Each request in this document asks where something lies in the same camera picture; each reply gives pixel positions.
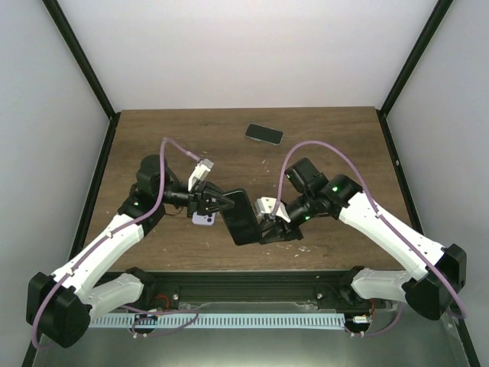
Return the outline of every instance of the gray floor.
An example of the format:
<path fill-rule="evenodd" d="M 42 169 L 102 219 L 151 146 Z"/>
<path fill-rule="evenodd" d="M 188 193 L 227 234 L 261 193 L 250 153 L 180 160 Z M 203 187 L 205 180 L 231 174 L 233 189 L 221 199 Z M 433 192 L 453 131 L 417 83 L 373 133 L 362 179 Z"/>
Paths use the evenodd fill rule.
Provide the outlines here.
<path fill-rule="evenodd" d="M 379 312 L 377 326 L 392 313 Z M 73 347 L 38 354 L 35 367 L 78 366 L 463 366 L 448 318 L 432 322 L 407 311 L 383 336 L 351 339 L 342 331 L 185 330 L 132 339 L 127 330 L 89 330 Z"/>

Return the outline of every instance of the wooden tabletop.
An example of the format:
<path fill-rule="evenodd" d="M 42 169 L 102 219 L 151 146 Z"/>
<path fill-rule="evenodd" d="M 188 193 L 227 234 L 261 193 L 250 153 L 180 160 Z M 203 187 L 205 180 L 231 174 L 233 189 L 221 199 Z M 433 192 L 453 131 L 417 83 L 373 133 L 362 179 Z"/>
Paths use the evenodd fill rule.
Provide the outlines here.
<path fill-rule="evenodd" d="M 252 122 L 284 132 L 282 143 L 275 146 L 246 138 L 246 128 Z M 223 190 L 245 188 L 251 202 L 261 196 L 277 195 L 280 167 L 296 143 L 309 139 L 327 141 L 353 160 L 380 205 L 409 222 L 374 108 L 124 111 L 87 243 L 110 222 L 127 198 L 141 160 L 156 154 L 164 137 L 173 138 L 191 152 L 209 158 L 214 168 L 207 180 Z M 195 161 L 171 145 L 166 157 L 177 176 L 187 180 Z M 308 157 L 328 178 L 339 173 L 355 178 L 342 159 L 325 148 L 303 147 L 290 163 L 302 157 Z M 283 199 L 291 201 L 297 196 L 286 182 Z M 168 213 L 175 211 L 167 206 Z M 301 229 L 302 241 L 236 246 L 219 215 L 214 226 L 195 226 L 186 218 L 184 210 L 178 216 L 165 216 L 112 270 L 133 266 L 144 270 L 200 271 L 348 269 L 355 265 L 400 268 L 380 247 L 342 222 L 313 219 Z"/>

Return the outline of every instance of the white wall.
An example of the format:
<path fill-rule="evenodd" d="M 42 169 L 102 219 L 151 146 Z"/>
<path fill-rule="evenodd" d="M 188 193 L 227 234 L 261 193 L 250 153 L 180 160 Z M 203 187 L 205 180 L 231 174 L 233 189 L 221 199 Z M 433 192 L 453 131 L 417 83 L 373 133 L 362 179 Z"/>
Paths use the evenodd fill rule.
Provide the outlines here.
<path fill-rule="evenodd" d="M 380 107 L 436 0 L 61 0 L 116 110 Z"/>
<path fill-rule="evenodd" d="M 468 328 L 489 365 L 489 2 L 453 2 L 390 114 L 426 233 L 468 253 Z"/>
<path fill-rule="evenodd" d="M 108 120 L 41 1 L 0 2 L 0 365 L 30 339 L 28 282 L 68 257 Z"/>

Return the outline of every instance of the wooden table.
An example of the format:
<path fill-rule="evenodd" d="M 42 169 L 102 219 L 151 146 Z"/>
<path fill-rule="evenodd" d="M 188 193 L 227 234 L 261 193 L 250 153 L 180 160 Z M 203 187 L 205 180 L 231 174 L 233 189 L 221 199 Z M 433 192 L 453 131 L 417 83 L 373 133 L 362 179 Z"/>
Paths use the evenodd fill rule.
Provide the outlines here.
<path fill-rule="evenodd" d="M 284 132 L 280 146 L 245 137 L 256 122 Z M 115 134 L 99 191 L 87 243 L 99 234 L 128 196 L 141 159 L 159 151 L 161 139 L 170 137 L 193 153 L 209 158 L 214 168 L 208 180 L 223 190 L 243 187 L 250 200 L 276 196 L 280 167 L 297 142 L 327 141 L 358 166 L 377 202 L 409 222 L 384 136 L 373 108 L 308 109 L 203 109 L 124 111 Z M 299 149 L 294 163 L 308 157 L 331 178 L 344 173 L 355 177 L 334 153 L 319 146 Z M 173 146 L 167 160 L 181 180 L 195 162 Z M 283 198 L 298 193 L 288 182 Z M 167 207 L 167 212 L 175 209 Z M 364 265 L 377 269 L 400 268 L 386 252 L 353 228 L 331 218 L 302 225 L 304 239 L 269 245 L 234 245 L 220 216 L 214 226 L 195 226 L 185 210 L 165 216 L 154 231 L 127 251 L 112 267 L 125 270 L 284 270 L 348 269 Z"/>

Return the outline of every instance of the phone screen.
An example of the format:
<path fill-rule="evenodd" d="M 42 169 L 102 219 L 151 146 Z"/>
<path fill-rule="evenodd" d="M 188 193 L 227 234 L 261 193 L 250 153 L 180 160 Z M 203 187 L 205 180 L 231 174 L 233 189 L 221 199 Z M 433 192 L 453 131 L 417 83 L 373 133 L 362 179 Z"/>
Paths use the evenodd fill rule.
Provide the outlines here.
<path fill-rule="evenodd" d="M 283 132 L 279 132 L 273 128 L 250 124 L 244 135 L 254 140 L 279 145 L 282 142 Z"/>
<path fill-rule="evenodd" d="M 232 209 L 222 210 L 221 216 L 236 245 L 247 245 L 261 240 L 261 230 L 246 191 L 233 190 L 223 194 L 235 202 Z"/>

